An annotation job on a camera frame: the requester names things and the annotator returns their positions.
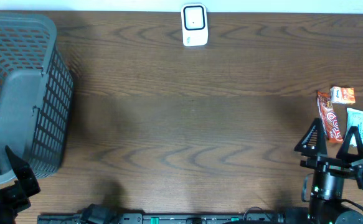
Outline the teal white wipes packet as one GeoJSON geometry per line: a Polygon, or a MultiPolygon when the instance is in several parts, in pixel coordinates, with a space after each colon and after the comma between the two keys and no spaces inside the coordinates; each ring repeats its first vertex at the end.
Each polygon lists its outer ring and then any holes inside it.
{"type": "Polygon", "coordinates": [[[363,111],[357,110],[354,108],[347,108],[347,130],[350,130],[351,127],[355,126],[358,128],[362,143],[363,143],[363,111]]]}

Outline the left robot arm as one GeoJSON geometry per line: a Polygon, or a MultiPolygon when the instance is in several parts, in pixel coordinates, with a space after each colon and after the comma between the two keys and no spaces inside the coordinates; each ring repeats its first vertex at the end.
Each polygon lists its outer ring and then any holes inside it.
{"type": "MultiPolygon", "coordinates": [[[[15,224],[18,214],[31,207],[30,197],[40,192],[40,186],[30,165],[15,155],[9,146],[5,152],[16,175],[13,185],[0,188],[0,223],[15,224]]],[[[43,215],[38,223],[119,223],[121,215],[95,204],[76,215],[43,215]]]]}

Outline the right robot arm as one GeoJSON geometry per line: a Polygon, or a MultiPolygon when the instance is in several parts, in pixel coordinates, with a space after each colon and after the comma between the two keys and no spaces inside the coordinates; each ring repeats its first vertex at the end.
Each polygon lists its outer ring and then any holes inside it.
{"type": "Polygon", "coordinates": [[[363,223],[363,206],[343,199],[344,181],[354,179],[363,190],[363,143],[358,127],[347,133],[337,156],[329,157],[322,120],[316,118],[294,148],[304,159],[300,166],[313,170],[309,199],[303,184],[301,200],[307,207],[287,208],[285,223],[363,223]]]}

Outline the orange small box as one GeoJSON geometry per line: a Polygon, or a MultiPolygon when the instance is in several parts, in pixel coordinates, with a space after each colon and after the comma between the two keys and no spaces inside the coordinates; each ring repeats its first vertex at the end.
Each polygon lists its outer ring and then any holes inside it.
{"type": "Polygon", "coordinates": [[[332,103],[352,105],[356,102],[353,88],[334,86],[330,89],[330,94],[332,103]]]}

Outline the red patterned packet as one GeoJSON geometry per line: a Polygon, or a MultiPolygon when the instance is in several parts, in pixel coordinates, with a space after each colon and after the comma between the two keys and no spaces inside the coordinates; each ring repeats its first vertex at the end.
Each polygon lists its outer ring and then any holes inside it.
{"type": "Polygon", "coordinates": [[[332,143],[342,143],[343,136],[339,129],[330,94],[317,91],[316,101],[327,139],[332,143]]]}

